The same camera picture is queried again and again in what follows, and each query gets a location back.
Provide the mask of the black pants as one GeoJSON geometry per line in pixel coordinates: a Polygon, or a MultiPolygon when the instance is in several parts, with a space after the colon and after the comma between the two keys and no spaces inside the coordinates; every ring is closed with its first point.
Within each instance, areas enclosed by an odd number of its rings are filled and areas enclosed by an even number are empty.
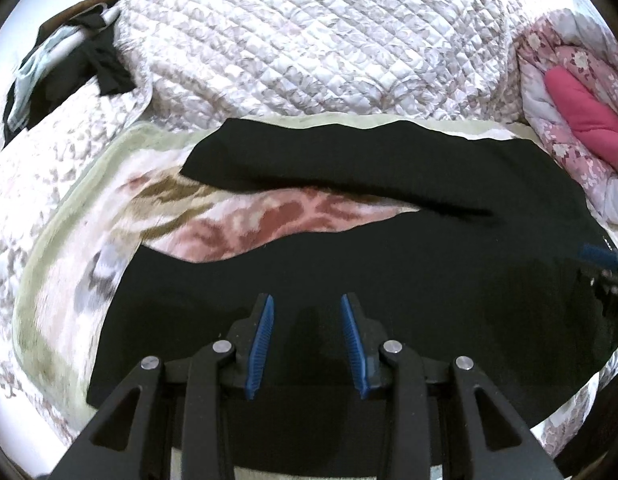
{"type": "Polygon", "coordinates": [[[268,387],[343,379],[347,292],[422,356],[473,358],[530,424],[618,348],[618,320],[604,315],[579,261],[606,231],[580,186],[529,140],[468,140],[413,122],[288,129],[230,119],[193,148],[182,174],[224,191],[309,185],[412,210],[210,263],[140,248],[105,318],[91,405],[143,356],[178,359],[209,344],[262,292],[275,305],[268,387]]]}

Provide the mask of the dark clothes pile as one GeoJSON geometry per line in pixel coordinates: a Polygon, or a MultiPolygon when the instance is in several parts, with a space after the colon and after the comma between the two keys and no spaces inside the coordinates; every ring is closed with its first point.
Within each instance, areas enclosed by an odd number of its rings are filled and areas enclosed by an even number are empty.
{"type": "Polygon", "coordinates": [[[5,144],[38,125],[92,78],[101,96],[136,88],[114,44],[118,1],[84,0],[40,25],[6,97],[5,144]]]}

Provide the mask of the pink floral comforter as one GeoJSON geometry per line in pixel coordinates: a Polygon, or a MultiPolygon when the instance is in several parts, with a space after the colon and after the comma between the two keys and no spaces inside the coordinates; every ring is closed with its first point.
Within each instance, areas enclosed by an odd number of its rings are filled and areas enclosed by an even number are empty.
{"type": "Polygon", "coordinates": [[[571,10],[530,25],[517,47],[522,109],[597,213],[618,226],[618,42],[571,10]]]}

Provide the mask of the white quilted floral bedspread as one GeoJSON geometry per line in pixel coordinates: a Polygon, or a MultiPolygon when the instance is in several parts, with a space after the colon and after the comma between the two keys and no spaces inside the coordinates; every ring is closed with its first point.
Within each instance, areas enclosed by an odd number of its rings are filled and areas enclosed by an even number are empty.
{"type": "Polygon", "coordinates": [[[0,386],[16,406],[32,407],[15,427],[35,433],[39,455],[51,441],[67,448],[80,429],[66,428],[22,370],[15,303],[40,234],[123,132],[140,122],[207,136],[229,118],[358,127],[405,118],[448,136],[522,136],[548,152],[522,109],[520,38],[555,11],[607,26],[564,0],[119,0],[116,8],[114,44],[136,88],[101,96],[90,79],[0,153],[0,386]]]}

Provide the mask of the magenta pillow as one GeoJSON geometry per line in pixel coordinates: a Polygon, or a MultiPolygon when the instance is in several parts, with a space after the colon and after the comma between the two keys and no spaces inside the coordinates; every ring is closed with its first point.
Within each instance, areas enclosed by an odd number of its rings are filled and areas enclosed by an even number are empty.
{"type": "Polygon", "coordinates": [[[618,114],[564,67],[548,70],[544,82],[574,136],[618,172],[618,114]]]}

